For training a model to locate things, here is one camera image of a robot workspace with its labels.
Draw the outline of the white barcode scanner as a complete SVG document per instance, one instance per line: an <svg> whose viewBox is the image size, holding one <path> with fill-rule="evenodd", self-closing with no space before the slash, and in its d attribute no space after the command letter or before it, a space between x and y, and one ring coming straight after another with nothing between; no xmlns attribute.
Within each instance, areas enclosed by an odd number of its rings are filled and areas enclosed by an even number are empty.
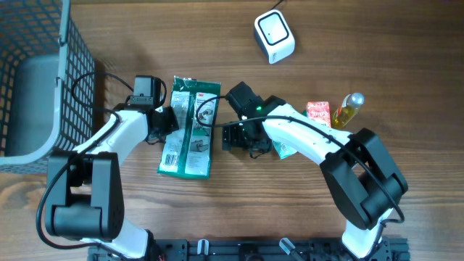
<svg viewBox="0 0 464 261"><path fill-rule="evenodd" d="M293 33L277 9L271 9L255 19L254 38L271 65L293 54L296 46Z"/></svg>

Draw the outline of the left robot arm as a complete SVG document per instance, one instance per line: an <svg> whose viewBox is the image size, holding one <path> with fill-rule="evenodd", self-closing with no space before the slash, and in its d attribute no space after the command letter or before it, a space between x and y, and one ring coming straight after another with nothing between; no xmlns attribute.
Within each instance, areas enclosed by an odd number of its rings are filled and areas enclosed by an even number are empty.
<svg viewBox="0 0 464 261"><path fill-rule="evenodd" d="M138 75L132 95L113 109L99 108L77 95L84 79L72 82L71 97L83 107L110 115L89 140L48 160L46 190L36 211L36 231L55 249L94 248L119 260L163 260L153 233L125 218L120 166L141 142L161 143L179 129L167 86Z"/></svg>

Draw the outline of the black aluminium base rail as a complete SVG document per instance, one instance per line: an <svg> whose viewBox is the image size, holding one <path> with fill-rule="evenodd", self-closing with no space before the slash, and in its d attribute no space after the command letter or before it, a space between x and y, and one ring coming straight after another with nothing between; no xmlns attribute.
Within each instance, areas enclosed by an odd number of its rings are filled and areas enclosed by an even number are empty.
<svg viewBox="0 0 464 261"><path fill-rule="evenodd" d="M278 241L187 241L157 240L161 255L155 260L357 260L341 239L291 240L294 250L287 254ZM407 239L383 237L368 260L409 261ZM121 260L103 249L91 247L87 260Z"/></svg>

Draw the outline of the pale green wipes sachet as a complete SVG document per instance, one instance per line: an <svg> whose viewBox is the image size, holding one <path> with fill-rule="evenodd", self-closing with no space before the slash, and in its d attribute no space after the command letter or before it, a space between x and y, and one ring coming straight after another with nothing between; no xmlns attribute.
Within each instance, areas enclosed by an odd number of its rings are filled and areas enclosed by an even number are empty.
<svg viewBox="0 0 464 261"><path fill-rule="evenodd" d="M282 144L281 142L278 142L278 141L273 141L273 147L276 150L281 160L286 159L287 157L290 157L291 155L294 155L297 153L296 149L288 145Z"/></svg>

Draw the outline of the green 3M sponge packet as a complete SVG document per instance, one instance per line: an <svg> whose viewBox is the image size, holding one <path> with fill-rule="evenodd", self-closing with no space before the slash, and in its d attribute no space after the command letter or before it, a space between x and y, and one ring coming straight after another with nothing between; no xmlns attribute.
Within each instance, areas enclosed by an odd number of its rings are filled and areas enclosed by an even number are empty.
<svg viewBox="0 0 464 261"><path fill-rule="evenodd" d="M179 129L166 137L157 172L176 178L207 180L221 84L174 77L170 106Z"/></svg>

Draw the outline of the dark grey mesh basket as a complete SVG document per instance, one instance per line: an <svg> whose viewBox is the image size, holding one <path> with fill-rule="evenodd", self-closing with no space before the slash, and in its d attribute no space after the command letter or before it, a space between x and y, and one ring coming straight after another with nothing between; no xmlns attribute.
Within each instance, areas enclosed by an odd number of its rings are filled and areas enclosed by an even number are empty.
<svg viewBox="0 0 464 261"><path fill-rule="evenodd" d="M93 135L94 70L69 1L1 2L3 173L44 173Z"/></svg>

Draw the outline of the yellow oil bottle silver cap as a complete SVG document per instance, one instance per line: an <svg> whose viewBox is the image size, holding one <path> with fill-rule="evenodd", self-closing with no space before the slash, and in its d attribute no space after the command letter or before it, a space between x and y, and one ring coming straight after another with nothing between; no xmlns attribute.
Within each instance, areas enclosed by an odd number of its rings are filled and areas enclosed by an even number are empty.
<svg viewBox="0 0 464 261"><path fill-rule="evenodd" d="M335 129L344 128L347 123L360 111L365 102L365 97L361 93L348 94L341 105L331 116L331 127Z"/></svg>

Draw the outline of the pink Kleenex tissue pack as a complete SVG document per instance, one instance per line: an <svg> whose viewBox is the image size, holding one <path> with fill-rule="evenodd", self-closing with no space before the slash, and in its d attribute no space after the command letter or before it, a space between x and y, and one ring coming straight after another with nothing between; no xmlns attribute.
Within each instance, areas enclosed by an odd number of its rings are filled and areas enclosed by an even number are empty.
<svg viewBox="0 0 464 261"><path fill-rule="evenodd" d="M327 101L309 101L306 106L306 116L321 125L331 127L330 108Z"/></svg>

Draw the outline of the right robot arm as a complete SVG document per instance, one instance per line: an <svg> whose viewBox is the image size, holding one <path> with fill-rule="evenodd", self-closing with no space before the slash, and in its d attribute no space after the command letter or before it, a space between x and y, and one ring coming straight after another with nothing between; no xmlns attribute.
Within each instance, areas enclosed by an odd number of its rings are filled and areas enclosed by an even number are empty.
<svg viewBox="0 0 464 261"><path fill-rule="evenodd" d="M296 149L317 164L347 225L341 242L361 260L372 257L408 184L381 139L363 128L352 134L315 122L277 96L262 99L240 82L225 100L238 115L245 144L270 139Z"/></svg>

